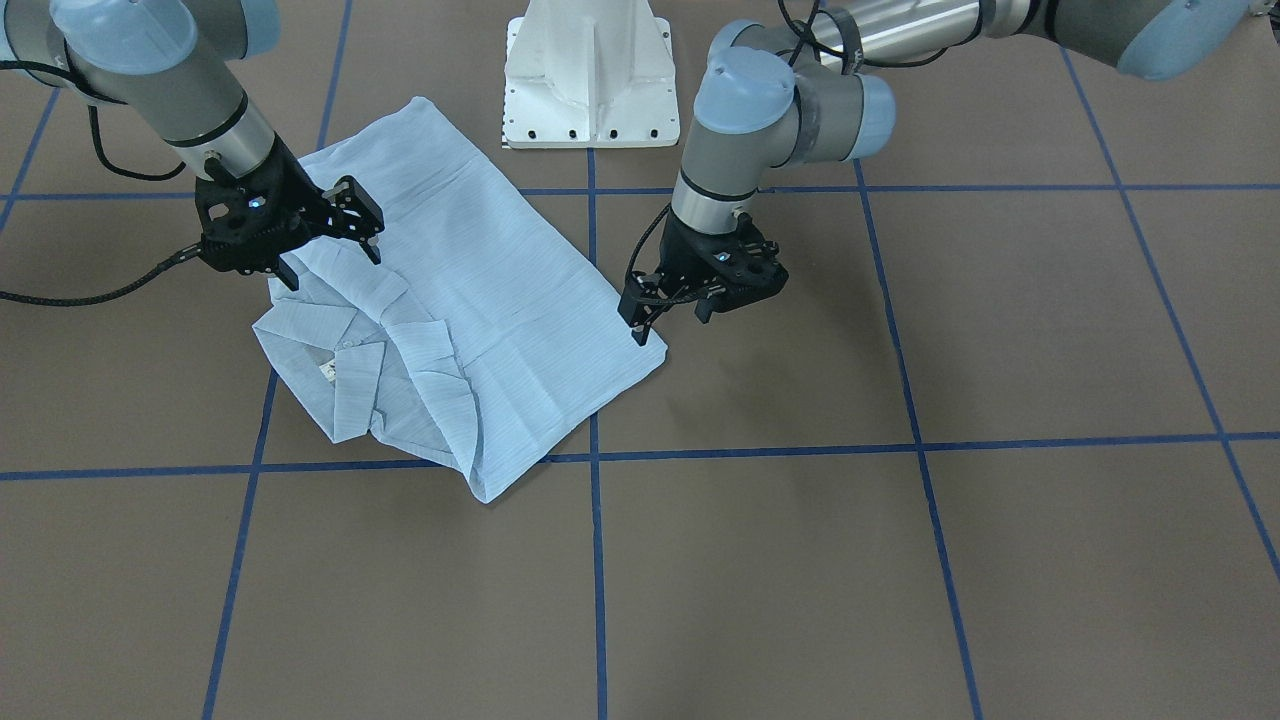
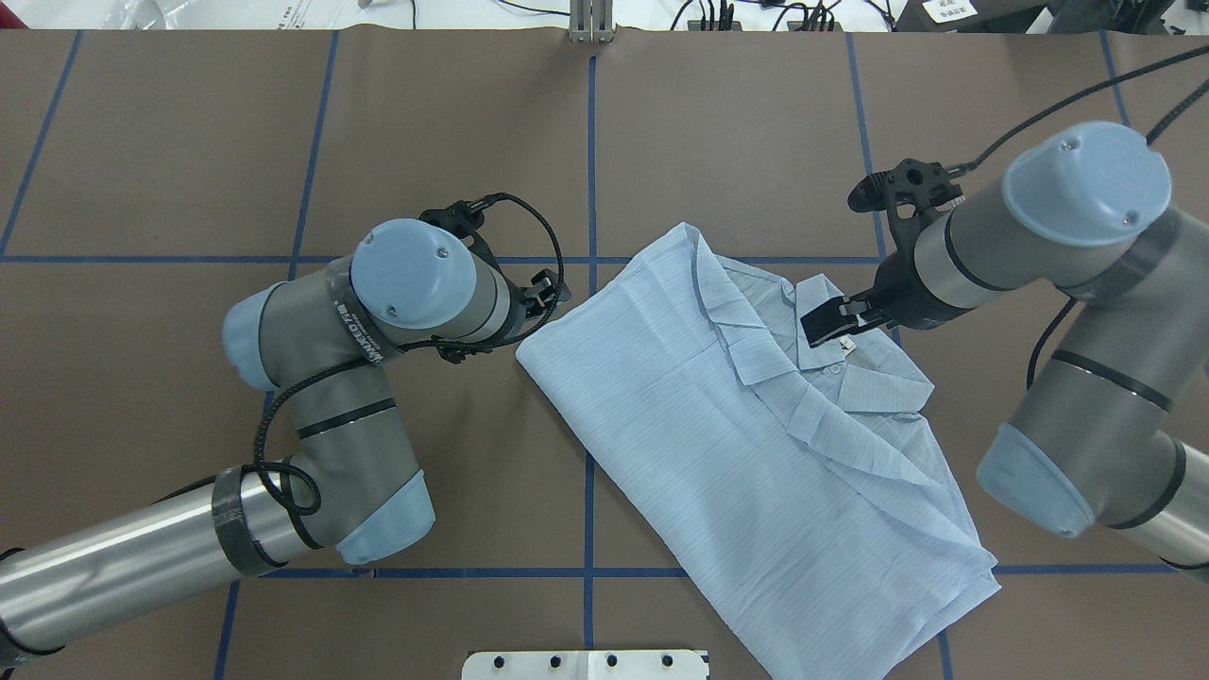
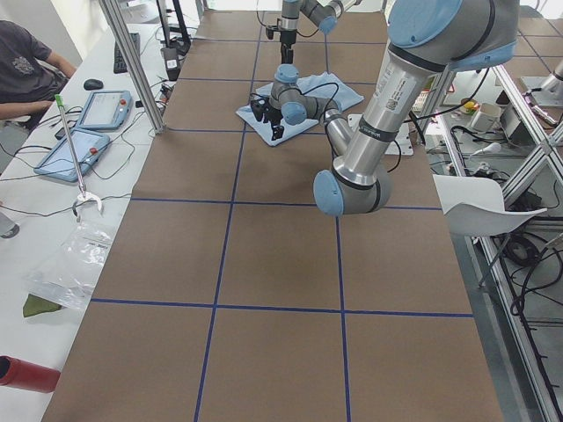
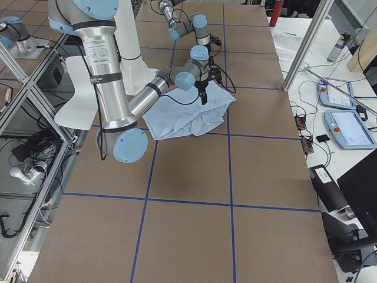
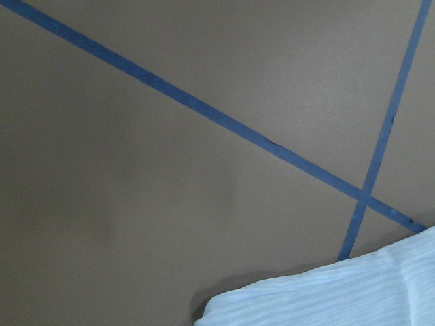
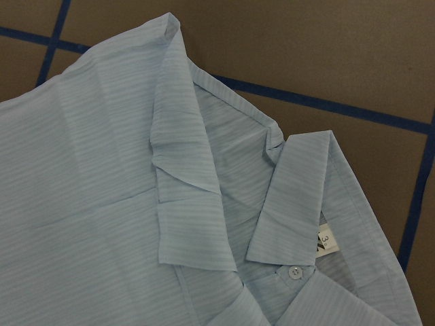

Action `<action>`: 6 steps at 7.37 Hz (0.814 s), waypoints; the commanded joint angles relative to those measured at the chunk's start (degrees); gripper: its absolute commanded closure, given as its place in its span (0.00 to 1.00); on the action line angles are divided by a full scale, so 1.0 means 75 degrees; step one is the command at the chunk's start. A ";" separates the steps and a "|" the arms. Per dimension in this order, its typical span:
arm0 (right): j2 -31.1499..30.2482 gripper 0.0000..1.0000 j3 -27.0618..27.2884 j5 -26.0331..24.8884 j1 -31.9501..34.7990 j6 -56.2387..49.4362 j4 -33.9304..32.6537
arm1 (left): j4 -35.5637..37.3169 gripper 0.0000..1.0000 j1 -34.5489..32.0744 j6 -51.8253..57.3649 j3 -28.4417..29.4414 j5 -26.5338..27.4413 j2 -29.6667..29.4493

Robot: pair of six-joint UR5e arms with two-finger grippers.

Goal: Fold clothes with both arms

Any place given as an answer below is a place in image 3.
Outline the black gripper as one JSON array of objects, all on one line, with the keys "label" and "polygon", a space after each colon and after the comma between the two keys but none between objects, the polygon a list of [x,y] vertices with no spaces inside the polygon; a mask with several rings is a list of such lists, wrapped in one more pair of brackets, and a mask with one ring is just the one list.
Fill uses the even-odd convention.
[{"label": "black gripper", "polygon": [[251,99],[250,105],[257,121],[270,123],[272,128],[272,140],[281,139],[284,134],[282,112],[270,104],[269,97],[254,97]]},{"label": "black gripper", "polygon": [[279,41],[281,43],[281,64],[292,64],[294,60],[292,47],[296,44],[297,29],[288,29],[281,25],[266,26],[266,36],[269,40],[273,40],[276,33],[279,34]]}]

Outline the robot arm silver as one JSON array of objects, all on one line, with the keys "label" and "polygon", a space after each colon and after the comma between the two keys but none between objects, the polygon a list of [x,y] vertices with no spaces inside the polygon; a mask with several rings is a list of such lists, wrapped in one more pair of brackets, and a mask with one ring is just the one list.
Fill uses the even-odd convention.
[{"label": "robot arm silver", "polygon": [[274,139],[287,125],[321,122],[336,157],[314,179],[318,208],[333,216],[371,213],[391,194],[381,159],[427,80],[446,69],[486,69],[510,60],[518,16],[517,1],[397,1],[387,29],[389,61],[357,128],[335,100],[302,93],[292,64],[278,67],[269,95],[252,99],[252,112],[270,124]]},{"label": "robot arm silver", "polygon": [[340,16],[362,0],[330,1],[322,5],[314,0],[283,0],[281,16],[274,25],[266,26],[266,36],[269,40],[275,33],[280,34],[281,64],[292,64],[294,60],[293,46],[298,33],[298,20],[304,15],[324,35],[330,33],[337,25]]}]

